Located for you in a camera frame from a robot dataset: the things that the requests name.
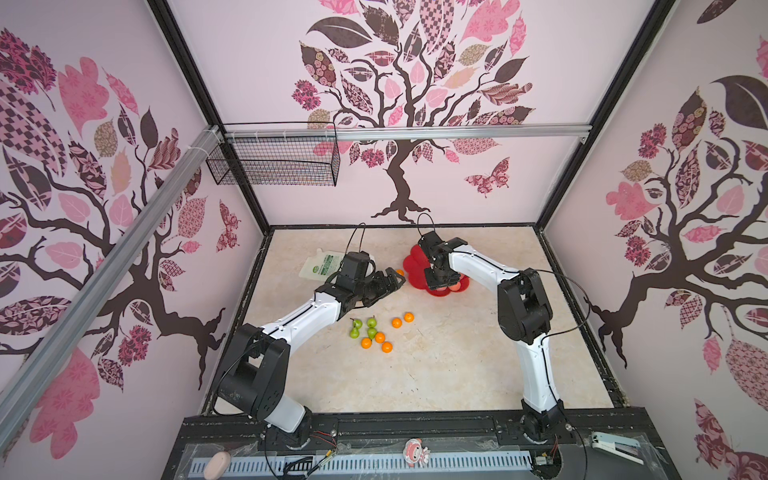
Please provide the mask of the red flower fruit bowl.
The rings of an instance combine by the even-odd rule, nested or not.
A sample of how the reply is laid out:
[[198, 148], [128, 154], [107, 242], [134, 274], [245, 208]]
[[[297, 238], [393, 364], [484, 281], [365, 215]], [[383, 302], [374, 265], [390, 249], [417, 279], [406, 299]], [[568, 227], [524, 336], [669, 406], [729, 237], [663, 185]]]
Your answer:
[[448, 289], [451, 295], [452, 293], [460, 293], [467, 290], [470, 286], [470, 279], [461, 275], [459, 280], [452, 284], [461, 283], [463, 290], [460, 292], [452, 292], [449, 286], [437, 286], [437, 276], [433, 272], [432, 264], [429, 262], [426, 254], [422, 248], [416, 244], [410, 249], [410, 253], [403, 260], [403, 269], [405, 271], [405, 277], [408, 283], [416, 289], [424, 290], [434, 297], [440, 297], [435, 295], [435, 291]]

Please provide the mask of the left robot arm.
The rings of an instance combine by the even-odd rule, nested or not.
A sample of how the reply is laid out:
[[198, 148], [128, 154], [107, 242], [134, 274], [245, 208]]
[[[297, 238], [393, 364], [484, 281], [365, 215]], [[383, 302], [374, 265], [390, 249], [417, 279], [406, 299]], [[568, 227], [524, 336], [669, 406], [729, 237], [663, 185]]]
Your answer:
[[345, 254], [339, 269], [303, 305], [274, 322], [244, 324], [234, 333], [214, 377], [214, 399], [286, 434], [304, 431], [311, 412], [285, 394], [291, 354], [350, 311], [373, 306], [405, 282], [391, 267], [379, 270], [364, 251]]

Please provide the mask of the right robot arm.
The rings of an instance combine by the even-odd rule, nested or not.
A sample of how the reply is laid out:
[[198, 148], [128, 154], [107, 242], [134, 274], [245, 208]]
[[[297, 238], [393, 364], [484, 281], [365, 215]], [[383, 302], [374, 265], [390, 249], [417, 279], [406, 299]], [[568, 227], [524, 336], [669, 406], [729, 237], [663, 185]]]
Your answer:
[[522, 430], [533, 443], [542, 443], [565, 422], [549, 348], [553, 309], [539, 273], [503, 265], [480, 253], [465, 240], [443, 240], [434, 231], [421, 235], [418, 246], [427, 258], [427, 286], [448, 287], [465, 276], [495, 294], [501, 331], [516, 346], [523, 373]]

